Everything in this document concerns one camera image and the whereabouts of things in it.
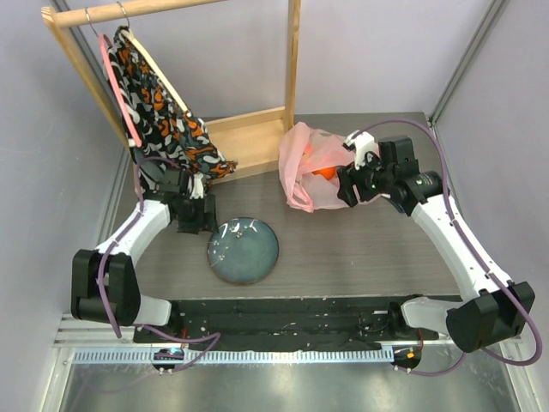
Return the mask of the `fake orange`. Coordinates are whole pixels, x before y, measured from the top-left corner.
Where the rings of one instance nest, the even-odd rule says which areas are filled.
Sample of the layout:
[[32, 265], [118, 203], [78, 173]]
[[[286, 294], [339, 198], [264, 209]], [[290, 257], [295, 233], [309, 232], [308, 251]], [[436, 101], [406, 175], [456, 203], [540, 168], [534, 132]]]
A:
[[331, 180], [336, 175], [336, 167], [325, 167], [312, 171], [314, 175], [322, 176], [326, 180]]

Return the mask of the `blue ceramic plate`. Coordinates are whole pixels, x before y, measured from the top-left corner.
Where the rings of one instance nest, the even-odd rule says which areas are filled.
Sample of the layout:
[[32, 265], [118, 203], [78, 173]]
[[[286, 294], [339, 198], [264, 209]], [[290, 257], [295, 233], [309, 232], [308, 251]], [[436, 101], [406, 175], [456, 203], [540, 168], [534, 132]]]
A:
[[251, 285], [269, 276], [277, 264], [280, 244], [264, 221], [238, 217], [224, 222], [208, 241], [208, 266], [225, 282]]

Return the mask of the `pink plastic bag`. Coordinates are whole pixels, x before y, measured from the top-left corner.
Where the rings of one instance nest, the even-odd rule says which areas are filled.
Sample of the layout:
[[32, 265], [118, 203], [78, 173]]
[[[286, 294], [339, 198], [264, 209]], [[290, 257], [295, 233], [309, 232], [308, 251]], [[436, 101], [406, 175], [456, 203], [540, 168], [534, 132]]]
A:
[[374, 136], [354, 132], [359, 146], [346, 149], [352, 136], [339, 136], [313, 129], [304, 122], [294, 125], [279, 146], [279, 178], [287, 205], [312, 213], [319, 209], [344, 209], [347, 204], [337, 197], [340, 182], [336, 171], [352, 165], [356, 155], [379, 153]]

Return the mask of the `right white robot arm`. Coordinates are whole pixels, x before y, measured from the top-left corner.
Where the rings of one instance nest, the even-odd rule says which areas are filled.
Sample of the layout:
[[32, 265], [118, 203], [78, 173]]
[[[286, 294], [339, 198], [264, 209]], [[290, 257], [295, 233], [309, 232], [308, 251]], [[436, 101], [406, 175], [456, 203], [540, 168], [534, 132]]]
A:
[[417, 297], [391, 313], [392, 336], [405, 339], [418, 328], [449, 336], [465, 353], [521, 334], [535, 294], [527, 282], [516, 283], [493, 262], [467, 223], [439, 173], [422, 172], [407, 136], [376, 142], [365, 131], [349, 135], [343, 147], [354, 160], [337, 171], [337, 196], [354, 207], [383, 196], [411, 217], [427, 234], [458, 286], [458, 303]]

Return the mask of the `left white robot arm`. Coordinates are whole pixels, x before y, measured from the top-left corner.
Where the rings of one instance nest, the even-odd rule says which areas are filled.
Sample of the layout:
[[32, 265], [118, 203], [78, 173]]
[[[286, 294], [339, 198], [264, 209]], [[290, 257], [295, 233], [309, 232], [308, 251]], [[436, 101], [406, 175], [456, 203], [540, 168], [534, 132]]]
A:
[[74, 318], [121, 326], [147, 324], [163, 342], [174, 342], [183, 330], [172, 315], [173, 303], [143, 294], [136, 264], [154, 238], [177, 223], [180, 233], [217, 231], [215, 196], [202, 173], [170, 169], [147, 191], [137, 187], [130, 216], [107, 240], [73, 257], [71, 314]]

